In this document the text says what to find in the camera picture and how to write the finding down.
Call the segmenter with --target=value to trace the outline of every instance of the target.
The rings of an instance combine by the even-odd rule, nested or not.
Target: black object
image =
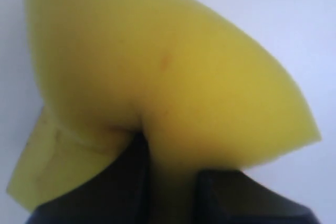
[[[38,207],[26,224],[147,224],[149,151],[142,135],[101,174]],[[206,170],[197,178],[195,224],[319,224],[302,205],[239,171]]]

